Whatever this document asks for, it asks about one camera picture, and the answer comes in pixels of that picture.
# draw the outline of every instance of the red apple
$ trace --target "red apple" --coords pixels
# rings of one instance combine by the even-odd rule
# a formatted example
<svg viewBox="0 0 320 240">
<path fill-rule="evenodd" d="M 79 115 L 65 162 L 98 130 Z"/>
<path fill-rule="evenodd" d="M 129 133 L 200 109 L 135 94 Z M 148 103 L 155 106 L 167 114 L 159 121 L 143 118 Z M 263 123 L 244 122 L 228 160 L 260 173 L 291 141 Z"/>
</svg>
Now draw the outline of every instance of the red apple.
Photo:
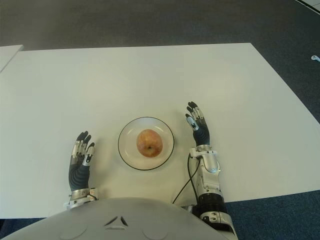
<svg viewBox="0 0 320 240">
<path fill-rule="evenodd" d="M 157 132 L 146 129 L 140 132 L 136 138 L 136 147 L 143 156 L 153 158 L 158 156 L 162 151 L 162 139 Z"/>
</svg>

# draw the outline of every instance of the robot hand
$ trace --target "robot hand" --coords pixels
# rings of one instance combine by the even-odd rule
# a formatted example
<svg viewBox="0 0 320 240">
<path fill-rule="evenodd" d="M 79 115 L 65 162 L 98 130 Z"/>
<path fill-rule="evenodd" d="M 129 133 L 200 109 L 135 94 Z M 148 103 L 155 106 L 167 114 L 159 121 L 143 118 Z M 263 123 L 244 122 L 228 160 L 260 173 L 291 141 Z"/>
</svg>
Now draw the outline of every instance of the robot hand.
<svg viewBox="0 0 320 240">
<path fill-rule="evenodd" d="M 204 115 L 193 101 L 188 102 L 186 109 L 192 116 L 186 114 L 186 121 L 193 130 L 193 138 L 197 146 L 210 145 L 210 134 Z"/>
<path fill-rule="evenodd" d="M 94 142 L 87 148 L 90 139 L 91 135 L 88 135 L 88 132 L 85 131 L 80 133 L 74 143 L 69 167 L 71 192 L 83 189 L 88 189 L 89 191 L 90 161 L 95 150 Z"/>
</svg>

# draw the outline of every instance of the white tabletop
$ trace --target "white tabletop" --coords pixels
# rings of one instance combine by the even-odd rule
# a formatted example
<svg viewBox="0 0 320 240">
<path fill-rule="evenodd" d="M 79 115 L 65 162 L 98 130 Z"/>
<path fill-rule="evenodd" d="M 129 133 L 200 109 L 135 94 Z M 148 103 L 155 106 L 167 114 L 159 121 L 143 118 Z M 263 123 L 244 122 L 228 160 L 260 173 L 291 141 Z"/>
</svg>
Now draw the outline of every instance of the white tabletop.
<svg viewBox="0 0 320 240">
<path fill-rule="evenodd" d="M 188 101 L 206 117 L 226 202 L 320 189 L 320 125 L 250 43 L 21 51 L 0 78 L 1 218 L 64 210 L 84 130 L 96 142 L 90 187 L 101 198 L 171 202 L 195 145 Z M 170 159 L 149 171 L 117 148 L 122 128 L 143 116 L 175 138 Z M 194 202 L 188 186 L 177 204 Z"/>
<path fill-rule="evenodd" d="M 21 51 L 23 48 L 23 45 L 0 46 L 0 73 L 16 53 Z"/>
</svg>

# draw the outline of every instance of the glass plate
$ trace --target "glass plate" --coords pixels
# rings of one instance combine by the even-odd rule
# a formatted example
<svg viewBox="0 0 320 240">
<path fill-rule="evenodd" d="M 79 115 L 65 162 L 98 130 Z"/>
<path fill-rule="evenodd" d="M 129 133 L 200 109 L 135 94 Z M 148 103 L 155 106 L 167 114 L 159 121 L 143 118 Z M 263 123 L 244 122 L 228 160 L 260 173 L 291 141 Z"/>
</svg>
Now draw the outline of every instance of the glass plate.
<svg viewBox="0 0 320 240">
<path fill-rule="evenodd" d="M 137 149 L 137 137 L 143 130 L 151 129 L 157 132 L 163 148 L 155 157 L 143 156 Z M 155 117 L 140 117 L 129 122 L 121 131 L 118 139 L 118 150 L 123 161 L 138 170 L 151 170 L 164 164 L 174 150 L 174 135 L 163 121 Z"/>
</svg>

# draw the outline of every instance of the black cable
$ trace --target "black cable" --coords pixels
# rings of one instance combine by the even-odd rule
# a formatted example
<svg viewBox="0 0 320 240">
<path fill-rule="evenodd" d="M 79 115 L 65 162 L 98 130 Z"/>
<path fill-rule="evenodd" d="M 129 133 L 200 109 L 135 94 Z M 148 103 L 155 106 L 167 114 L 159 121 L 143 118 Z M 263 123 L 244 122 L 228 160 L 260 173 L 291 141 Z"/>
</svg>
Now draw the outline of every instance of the black cable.
<svg viewBox="0 0 320 240">
<path fill-rule="evenodd" d="M 187 161 L 187 164 L 188 164 L 188 172 L 189 172 L 189 159 L 190 159 L 190 154 L 189 154 L 189 156 L 188 156 L 188 161 Z M 185 185 L 182 187 L 182 189 L 179 191 L 179 193 L 177 194 L 177 196 L 175 197 L 175 199 L 173 200 L 173 202 L 172 202 L 172 204 L 174 204 L 175 202 L 176 202 L 176 200 L 177 200 L 177 198 L 179 197 L 179 195 L 181 194 L 181 192 L 185 189 L 185 187 L 188 185 L 188 183 L 190 182 L 190 181 L 192 181 L 192 178 L 194 177 L 194 175 L 197 173 L 197 171 L 198 171 L 198 168 L 199 168 L 199 165 L 200 165 L 200 162 L 198 161 L 198 165 L 196 166 L 196 170 L 194 171 L 194 173 L 192 174 L 192 176 L 190 177 L 190 175 L 189 175 L 189 180 L 185 183 Z"/>
<path fill-rule="evenodd" d="M 188 174 L 189 174 L 189 178 L 190 178 L 191 185 L 192 185 L 192 188 L 193 188 L 193 192 L 194 192 L 196 204 L 199 205 L 198 194 L 197 194 L 197 191 L 196 191 L 196 188 L 195 188 L 195 185 L 194 185 L 194 181 L 192 180 L 191 173 L 190 173 L 190 168 L 189 168 L 189 160 L 190 160 L 190 157 L 191 157 L 191 155 L 190 155 L 190 153 L 189 153 L 189 155 L 188 155 L 188 163 L 187 163 L 187 165 L 188 165 Z"/>
</svg>

